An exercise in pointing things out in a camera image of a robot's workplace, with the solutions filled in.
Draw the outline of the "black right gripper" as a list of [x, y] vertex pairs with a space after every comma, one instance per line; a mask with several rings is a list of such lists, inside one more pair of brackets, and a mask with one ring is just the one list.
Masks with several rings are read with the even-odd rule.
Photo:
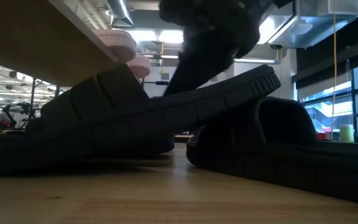
[[183, 28], [179, 64], [164, 96], [197, 89], [248, 54], [259, 41], [262, 2], [161, 0], [159, 16]]

